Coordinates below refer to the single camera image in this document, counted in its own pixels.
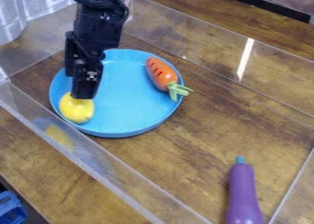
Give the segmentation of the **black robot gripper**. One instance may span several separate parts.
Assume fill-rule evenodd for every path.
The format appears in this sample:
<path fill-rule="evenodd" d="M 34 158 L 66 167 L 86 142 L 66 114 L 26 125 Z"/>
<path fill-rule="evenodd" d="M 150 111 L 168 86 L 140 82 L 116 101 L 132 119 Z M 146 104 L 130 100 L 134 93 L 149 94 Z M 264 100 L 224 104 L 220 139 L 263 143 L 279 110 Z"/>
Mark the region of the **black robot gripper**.
<path fill-rule="evenodd" d="M 73 0 L 77 4 L 73 29 L 65 33 L 65 75 L 72 76 L 70 96 L 93 99 L 102 74 L 102 51 L 116 48 L 128 17 L 121 0 Z"/>

